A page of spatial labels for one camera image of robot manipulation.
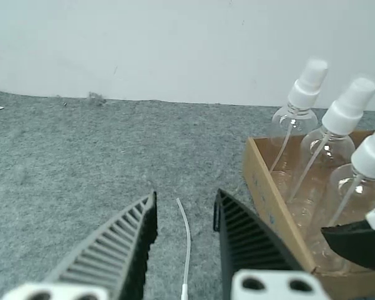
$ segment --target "spray bottle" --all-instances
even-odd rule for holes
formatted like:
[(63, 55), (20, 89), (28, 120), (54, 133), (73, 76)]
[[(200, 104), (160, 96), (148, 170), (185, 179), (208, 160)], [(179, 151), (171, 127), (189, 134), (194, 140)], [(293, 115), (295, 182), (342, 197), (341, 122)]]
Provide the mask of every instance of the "spray bottle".
[(305, 238), (317, 264), (325, 271), (343, 269), (345, 260), (326, 244), (320, 229), (362, 221), (375, 208), (375, 133), (351, 156), (351, 164), (332, 172)]
[(267, 152), (273, 153), (269, 161), (271, 173), (281, 194), (290, 173), (288, 147), (290, 137), (303, 136), (318, 126), (318, 119), (311, 110), (328, 71), (328, 64), (321, 59), (309, 59), (300, 78), (294, 83), (287, 104), (272, 117)]
[(355, 147), (349, 136), (375, 93), (375, 83), (355, 79), (322, 118), (322, 126), (301, 142), (300, 162), (294, 171), (286, 204), (304, 235), (331, 173), (350, 162)]

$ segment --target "cardboard tray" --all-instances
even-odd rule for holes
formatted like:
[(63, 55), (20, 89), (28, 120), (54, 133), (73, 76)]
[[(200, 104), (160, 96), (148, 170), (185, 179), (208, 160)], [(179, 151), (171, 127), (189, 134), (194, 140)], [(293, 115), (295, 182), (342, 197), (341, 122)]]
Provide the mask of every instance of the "cardboard tray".
[[(371, 131), (354, 132), (352, 138), (356, 146), (371, 133)], [(374, 271), (366, 270), (350, 274), (317, 271), (314, 259), (268, 171), (265, 163), (268, 160), (267, 141), (266, 138), (250, 137), (243, 158), (243, 176), (261, 219), (285, 242), (301, 266), (321, 281), (324, 289), (333, 299), (375, 296)], [(294, 141), (297, 143), (297, 149), (300, 141), (301, 137)]]

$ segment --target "white cable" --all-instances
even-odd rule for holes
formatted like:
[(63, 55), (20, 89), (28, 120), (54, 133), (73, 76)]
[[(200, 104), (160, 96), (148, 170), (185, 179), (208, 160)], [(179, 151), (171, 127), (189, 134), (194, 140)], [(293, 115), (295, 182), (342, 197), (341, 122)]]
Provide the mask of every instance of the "white cable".
[(189, 263), (190, 263), (190, 249), (191, 249), (190, 228), (189, 228), (188, 219), (186, 217), (185, 210), (183, 209), (181, 200), (179, 200), (179, 198), (176, 198), (176, 202), (177, 202), (177, 205), (179, 206), (179, 209), (181, 210), (183, 221), (185, 222), (186, 241), (187, 241), (185, 271), (183, 274), (181, 300), (188, 300), (188, 275), (189, 275)]
[(272, 166), (269, 168), (269, 172), (270, 172), (270, 173), (274, 170), (276, 164), (278, 163), (278, 161), (280, 160), (280, 158), (281, 158), (281, 156), (282, 156), (283, 151), (284, 151), (285, 148), (286, 148), (286, 144), (288, 143), (288, 140), (289, 140), (290, 135), (291, 135), (291, 133), (292, 133), (292, 128), (293, 128), (293, 123), (292, 123), (292, 121), (290, 122), (289, 127), (288, 127), (288, 129), (287, 129), (287, 133), (286, 133), (286, 135), (285, 135), (285, 140), (284, 140), (283, 143), (282, 143), (281, 150), (279, 150), (279, 153), (277, 154), (274, 163), (273, 163)]

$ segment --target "bottle cap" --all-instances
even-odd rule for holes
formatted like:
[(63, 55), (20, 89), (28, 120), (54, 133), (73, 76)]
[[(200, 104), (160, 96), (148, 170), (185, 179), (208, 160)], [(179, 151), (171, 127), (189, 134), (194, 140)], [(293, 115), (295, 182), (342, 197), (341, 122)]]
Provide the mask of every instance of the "bottle cap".
[(328, 64), (322, 59), (309, 59), (301, 76), (294, 83), (289, 95), (289, 102), (299, 109), (311, 108), (320, 92)]
[(362, 175), (375, 179), (375, 133), (368, 136), (351, 156), (352, 166)]
[(375, 94), (375, 82), (359, 77), (335, 100), (322, 118), (322, 125), (334, 134), (353, 132)]

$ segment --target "ribbed gripper pad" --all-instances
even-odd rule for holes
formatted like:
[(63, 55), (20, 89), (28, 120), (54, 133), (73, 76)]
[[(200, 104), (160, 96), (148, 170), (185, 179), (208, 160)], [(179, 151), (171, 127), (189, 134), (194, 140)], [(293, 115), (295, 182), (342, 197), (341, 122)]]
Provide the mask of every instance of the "ribbed gripper pad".
[(157, 237), (156, 193), (136, 201), (88, 236), (46, 281), (101, 286), (112, 300), (140, 300)]
[(296, 270), (302, 267), (276, 234), (252, 211), (219, 189), (213, 228), (219, 232), (224, 299), (240, 269)]

